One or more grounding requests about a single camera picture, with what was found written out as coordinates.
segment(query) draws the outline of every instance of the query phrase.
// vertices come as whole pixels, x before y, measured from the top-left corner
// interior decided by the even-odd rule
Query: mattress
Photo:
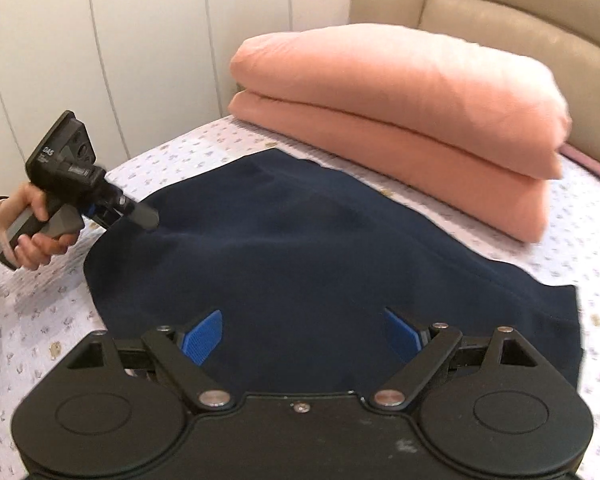
[[[600,480],[600,181],[563,160],[564,179],[552,182],[550,227],[539,244],[526,246],[390,178],[231,117],[139,155],[112,170],[109,178],[141,199],[273,147],[352,174],[487,258],[515,264],[548,285],[578,287],[585,349],[579,391],[595,421],[579,473],[586,480]],[[88,222],[67,256],[38,272],[12,273],[0,264],[0,479],[26,474],[11,438],[13,410],[83,336],[103,328],[82,273],[84,257],[102,232]]]

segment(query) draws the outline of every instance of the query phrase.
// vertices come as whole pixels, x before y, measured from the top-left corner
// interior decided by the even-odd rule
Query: headboard
[[[569,103],[569,143],[600,162],[600,0],[351,0],[349,21],[420,28],[540,60]]]

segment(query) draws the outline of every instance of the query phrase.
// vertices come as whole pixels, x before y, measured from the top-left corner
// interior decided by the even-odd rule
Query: dark garment
[[[146,202],[157,230],[122,219],[88,254],[98,312],[131,338],[219,310],[222,339],[203,369],[234,394],[368,394],[404,365],[387,308],[466,335],[513,325],[576,384],[573,286],[487,260],[345,173],[268,150]]]

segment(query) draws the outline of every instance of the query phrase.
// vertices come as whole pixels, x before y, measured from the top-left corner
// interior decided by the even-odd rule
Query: bed sheet
[[[109,177],[139,200],[173,182],[273,147],[352,174],[423,213],[487,258],[515,264],[549,285],[578,286],[586,350],[580,393],[595,421],[579,473],[586,480],[600,480],[600,181],[565,159],[564,179],[552,183],[550,227],[541,243],[526,246],[390,178],[231,117],[139,155]],[[88,222],[67,256],[38,272],[13,273],[0,264],[0,480],[26,474],[11,439],[13,410],[80,339],[103,328],[82,273],[83,259],[102,232]]]

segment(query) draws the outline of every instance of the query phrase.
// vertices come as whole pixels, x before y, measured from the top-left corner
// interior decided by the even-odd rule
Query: hand
[[[30,207],[38,220],[49,220],[46,211],[45,193],[33,184],[22,184],[9,198],[0,202],[0,244],[7,259],[17,267],[37,270],[40,265],[48,265],[51,256],[65,254],[78,240],[78,233],[62,235],[58,240],[41,233],[31,238],[22,235],[12,251],[7,240],[6,230],[27,207]]]

